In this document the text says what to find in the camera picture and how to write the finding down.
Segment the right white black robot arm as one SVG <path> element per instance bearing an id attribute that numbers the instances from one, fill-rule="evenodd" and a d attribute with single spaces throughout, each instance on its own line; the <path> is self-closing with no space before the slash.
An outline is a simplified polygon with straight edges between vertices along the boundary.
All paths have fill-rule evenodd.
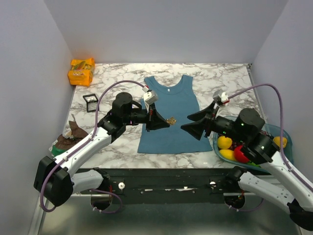
<path id="1" fill-rule="evenodd" d="M 206 109 L 188 116 L 191 123 L 184 124 L 181 129 L 200 140 L 211 132 L 241 142 L 241 151 L 253 163 L 274 176 L 283 188 L 274 186 L 252 175 L 246 169 L 235 166 L 225 179 L 223 187 L 231 192 L 238 189 L 252 192 L 280 207 L 289 214 L 291 220 L 299 227 L 313 229 L 313 184 L 288 160 L 282 159 L 282 151 L 274 141 L 262 134 L 265 121 L 252 108 L 244 108 L 235 120 L 217 115 L 218 109 L 211 103 Z"/>

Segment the gold red brooch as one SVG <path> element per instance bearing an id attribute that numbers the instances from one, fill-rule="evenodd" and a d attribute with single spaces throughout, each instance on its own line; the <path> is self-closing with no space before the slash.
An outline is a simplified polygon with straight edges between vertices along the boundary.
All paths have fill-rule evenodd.
<path id="1" fill-rule="evenodd" d="M 166 121 L 169 125 L 175 125 L 177 122 L 177 120 L 174 117 L 167 118 Z"/>

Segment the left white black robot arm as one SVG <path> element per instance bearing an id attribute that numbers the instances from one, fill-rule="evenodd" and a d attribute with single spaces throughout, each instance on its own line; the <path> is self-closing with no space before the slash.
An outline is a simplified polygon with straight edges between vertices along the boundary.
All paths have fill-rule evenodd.
<path id="1" fill-rule="evenodd" d="M 145 124 L 147 131 L 168 128 L 169 124 L 156 110 L 157 100 L 155 91 L 147 91 L 141 106 L 129 93 L 119 93 L 111 110 L 96 122 L 93 132 L 57 157 L 42 158 L 34 182 L 40 199 L 47 199 L 58 207 L 74 193 L 90 189 L 104 193 L 109 186 L 109 176 L 99 169 L 78 173 L 79 168 L 96 152 L 118 139 L 128 125 Z"/>

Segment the blue tank top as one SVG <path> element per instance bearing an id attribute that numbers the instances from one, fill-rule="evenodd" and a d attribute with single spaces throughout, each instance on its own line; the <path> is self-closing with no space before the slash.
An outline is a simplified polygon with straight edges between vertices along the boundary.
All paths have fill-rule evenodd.
<path id="1" fill-rule="evenodd" d="M 165 87 L 156 79 L 146 77 L 146 85 L 158 96 L 155 102 L 156 110 L 170 125 L 151 132 L 142 126 L 142 134 L 138 146 L 138 153 L 144 154 L 181 154 L 212 151 L 208 138 L 201 140 L 181 129 L 189 122 L 187 116 L 200 110 L 197 98 L 193 92 L 193 77 L 183 75 L 180 81 L 172 86 Z"/>

